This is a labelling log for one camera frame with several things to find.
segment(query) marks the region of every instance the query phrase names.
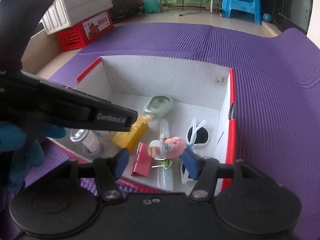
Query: toy figurine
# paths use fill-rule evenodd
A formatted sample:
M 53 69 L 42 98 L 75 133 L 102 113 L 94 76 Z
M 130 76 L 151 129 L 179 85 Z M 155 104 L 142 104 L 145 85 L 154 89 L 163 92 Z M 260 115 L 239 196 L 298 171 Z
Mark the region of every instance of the toy figurine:
M 181 156 L 186 147 L 186 142 L 180 137 L 169 138 L 165 142 L 153 140 L 149 144 L 148 155 L 154 159 L 174 159 Z

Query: red plastic crate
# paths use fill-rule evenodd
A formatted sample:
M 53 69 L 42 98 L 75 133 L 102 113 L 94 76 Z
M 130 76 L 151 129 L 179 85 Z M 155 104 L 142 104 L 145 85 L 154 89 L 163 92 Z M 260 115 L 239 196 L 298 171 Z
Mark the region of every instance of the red plastic crate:
M 109 10 L 56 33 L 62 51 L 82 49 L 114 28 Z

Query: blue gripper pad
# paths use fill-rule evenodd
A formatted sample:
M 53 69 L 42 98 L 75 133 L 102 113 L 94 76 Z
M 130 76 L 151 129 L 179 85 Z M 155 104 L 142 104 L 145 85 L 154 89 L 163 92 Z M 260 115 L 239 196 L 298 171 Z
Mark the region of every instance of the blue gripper pad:
M 112 175 L 114 179 L 117 180 L 121 178 L 129 163 L 129 150 L 127 148 L 122 148 L 113 159 L 115 160 L 115 166 L 112 170 Z
M 197 180 L 201 174 L 201 171 L 205 165 L 205 160 L 198 154 L 195 154 L 190 149 L 185 149 L 180 156 L 184 166 L 189 172 L 189 177 Z

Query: tiled floor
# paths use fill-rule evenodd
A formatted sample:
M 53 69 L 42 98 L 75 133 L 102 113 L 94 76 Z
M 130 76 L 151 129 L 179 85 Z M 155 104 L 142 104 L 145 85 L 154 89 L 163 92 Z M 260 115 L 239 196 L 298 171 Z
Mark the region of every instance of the tiled floor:
M 222 27 L 241 32 L 251 33 L 262 37 L 272 37 L 262 25 L 254 24 L 253 17 L 247 16 L 245 13 L 232 13 L 231 18 L 220 17 L 218 13 L 210 14 L 208 10 L 202 9 L 201 13 L 179 16 L 179 14 L 196 13 L 199 8 L 185 7 L 181 11 L 181 7 L 164 8 L 163 12 L 156 14 L 141 14 L 131 20 L 116 24 L 116 26 L 128 23 L 148 23 L 148 22 L 170 22 L 170 23 L 191 23 L 191 24 L 208 24 L 216 27 Z M 57 55 L 51 62 L 44 66 L 38 75 L 43 78 L 50 78 L 60 67 L 62 67 L 79 49 L 63 52 Z

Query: pink hair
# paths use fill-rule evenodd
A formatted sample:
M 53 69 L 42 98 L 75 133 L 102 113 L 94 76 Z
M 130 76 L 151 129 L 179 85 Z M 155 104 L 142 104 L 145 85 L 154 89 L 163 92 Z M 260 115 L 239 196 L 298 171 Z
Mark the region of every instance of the pink hair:
M 187 147 L 187 144 L 180 137 L 172 137 L 170 140 L 172 141 L 172 151 L 167 152 L 164 156 L 168 159 L 178 158 L 182 155 L 184 149 Z

